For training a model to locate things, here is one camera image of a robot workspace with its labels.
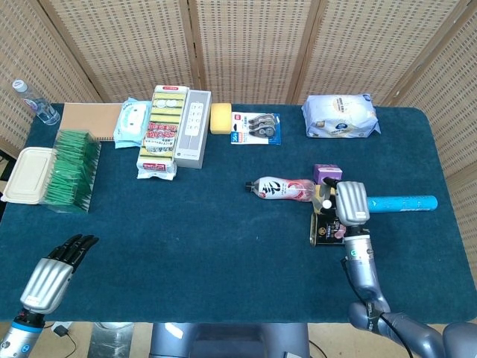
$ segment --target blue tube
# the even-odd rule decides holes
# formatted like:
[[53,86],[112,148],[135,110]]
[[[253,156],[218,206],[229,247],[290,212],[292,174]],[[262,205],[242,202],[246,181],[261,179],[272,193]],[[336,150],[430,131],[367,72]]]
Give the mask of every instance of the blue tube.
[[397,213],[399,211],[432,211],[437,199],[423,196],[370,196],[367,198],[370,213]]

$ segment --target table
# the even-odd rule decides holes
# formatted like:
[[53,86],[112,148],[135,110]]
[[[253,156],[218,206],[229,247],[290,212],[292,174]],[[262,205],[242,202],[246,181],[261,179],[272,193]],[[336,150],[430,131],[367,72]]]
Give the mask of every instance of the table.
[[[382,134],[309,139],[301,109],[279,113],[282,145],[231,145],[209,135],[202,169],[174,181],[137,180],[138,148],[104,142],[88,215],[8,204],[0,224],[0,319],[9,320],[40,257],[76,233],[101,241],[87,254],[49,320],[347,321],[356,298],[342,247],[309,244],[311,204],[265,201],[244,183],[312,178],[334,163],[367,194],[435,195],[432,213],[375,214],[368,222],[382,291],[394,311],[428,323],[476,316],[477,294],[432,139],[412,108],[376,109]],[[27,145],[51,146],[57,126],[34,121]]]

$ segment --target yellow sponge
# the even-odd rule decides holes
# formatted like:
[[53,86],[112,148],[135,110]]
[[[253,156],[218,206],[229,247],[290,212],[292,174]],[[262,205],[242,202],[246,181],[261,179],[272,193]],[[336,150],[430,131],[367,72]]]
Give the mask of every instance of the yellow sponge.
[[232,104],[212,103],[210,108],[210,133],[230,134],[232,131]]

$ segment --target white box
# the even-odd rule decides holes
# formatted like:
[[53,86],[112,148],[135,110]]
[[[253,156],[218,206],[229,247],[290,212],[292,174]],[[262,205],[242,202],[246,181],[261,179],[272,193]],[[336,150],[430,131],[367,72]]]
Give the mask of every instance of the white box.
[[177,138],[174,159],[177,166],[202,168],[210,120],[212,93],[189,90]]

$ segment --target water bottle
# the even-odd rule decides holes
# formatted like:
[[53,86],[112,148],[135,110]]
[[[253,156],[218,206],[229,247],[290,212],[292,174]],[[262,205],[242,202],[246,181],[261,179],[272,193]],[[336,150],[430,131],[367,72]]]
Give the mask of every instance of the water bottle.
[[49,102],[36,89],[28,86],[23,80],[15,80],[12,87],[43,123],[54,125],[60,120],[60,114]]

